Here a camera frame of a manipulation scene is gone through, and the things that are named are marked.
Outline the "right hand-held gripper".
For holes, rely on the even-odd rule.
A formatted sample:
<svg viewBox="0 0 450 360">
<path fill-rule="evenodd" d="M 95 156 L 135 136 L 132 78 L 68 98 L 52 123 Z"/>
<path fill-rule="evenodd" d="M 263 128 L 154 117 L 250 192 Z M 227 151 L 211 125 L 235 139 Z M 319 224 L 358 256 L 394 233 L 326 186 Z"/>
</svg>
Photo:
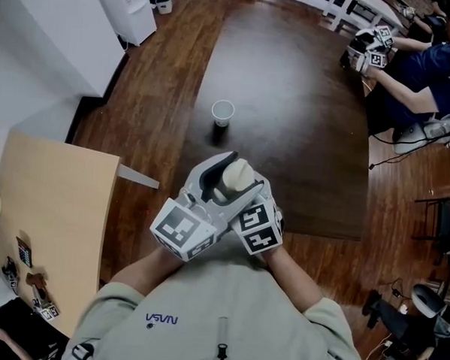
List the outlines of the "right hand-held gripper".
<svg viewBox="0 0 450 360">
<path fill-rule="evenodd" d="M 231 221 L 232 230 L 252 256 L 281 246 L 284 225 L 269 181 L 259 173 L 255 173 L 255 180 L 263 183 L 261 191 Z"/>
</svg>

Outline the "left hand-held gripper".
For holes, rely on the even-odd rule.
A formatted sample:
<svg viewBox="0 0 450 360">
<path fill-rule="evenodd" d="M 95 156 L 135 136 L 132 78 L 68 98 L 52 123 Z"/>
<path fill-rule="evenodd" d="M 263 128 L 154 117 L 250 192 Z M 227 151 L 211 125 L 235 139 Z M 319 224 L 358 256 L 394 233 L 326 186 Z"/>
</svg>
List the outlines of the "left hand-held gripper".
<svg viewBox="0 0 450 360">
<path fill-rule="evenodd" d="M 227 234 L 230 221 L 263 189 L 258 180 L 243 191 L 225 187 L 223 171 L 237 158 L 236 151 L 220 153 L 193 167 L 178 196 L 164 203 L 150 226 L 156 240 L 184 262 Z"/>
</svg>

